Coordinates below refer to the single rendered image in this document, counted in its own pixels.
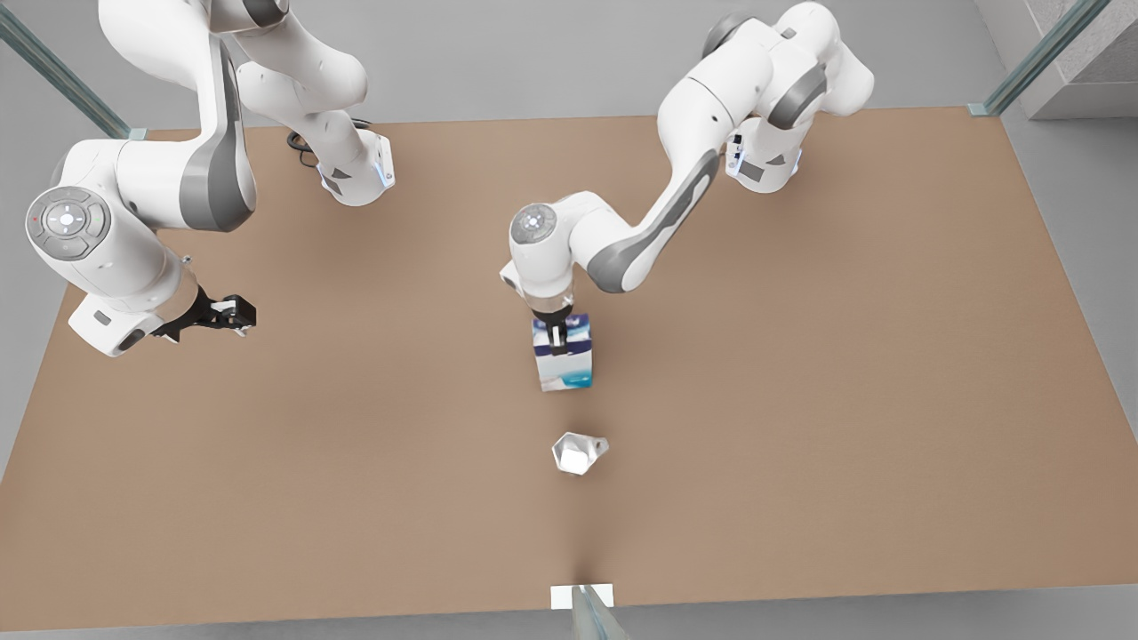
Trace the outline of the blue white milk carton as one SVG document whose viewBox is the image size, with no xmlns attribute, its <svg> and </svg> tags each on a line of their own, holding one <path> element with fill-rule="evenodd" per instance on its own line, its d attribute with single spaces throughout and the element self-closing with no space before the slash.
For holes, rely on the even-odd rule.
<svg viewBox="0 0 1138 640">
<path fill-rule="evenodd" d="M 566 352 L 553 354 L 549 333 L 538 319 L 531 320 L 533 353 L 541 389 L 589 388 L 592 385 L 592 328 L 589 315 L 569 315 L 566 319 Z"/>
</svg>

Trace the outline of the white faceted cup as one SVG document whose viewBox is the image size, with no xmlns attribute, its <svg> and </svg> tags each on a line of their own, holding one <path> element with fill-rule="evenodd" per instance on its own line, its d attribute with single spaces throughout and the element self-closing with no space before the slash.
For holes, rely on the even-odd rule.
<svg viewBox="0 0 1138 640">
<path fill-rule="evenodd" d="M 574 432 L 566 432 L 551 448 L 556 469 L 574 476 L 586 474 L 589 467 L 597 461 L 597 458 L 605 454 L 608 450 L 607 438 Z"/>
</svg>

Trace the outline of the silver frame post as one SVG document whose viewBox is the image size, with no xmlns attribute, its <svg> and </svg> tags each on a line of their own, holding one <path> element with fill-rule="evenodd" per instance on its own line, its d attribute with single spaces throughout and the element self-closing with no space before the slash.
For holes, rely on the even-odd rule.
<svg viewBox="0 0 1138 640">
<path fill-rule="evenodd" d="M 1004 80 L 972 117 L 1000 117 L 1013 105 L 1030 120 L 1122 117 L 1138 81 L 1118 40 L 1138 20 L 1138 0 L 974 0 L 1004 61 Z"/>
<path fill-rule="evenodd" d="M 613 584 L 551 586 L 551 609 L 572 612 L 574 640 L 630 640 L 615 620 Z"/>
<path fill-rule="evenodd" d="M 146 140 L 148 130 L 130 128 L 93 89 L 53 54 L 20 18 L 0 5 L 0 40 L 44 77 L 67 101 L 113 139 Z"/>
</svg>

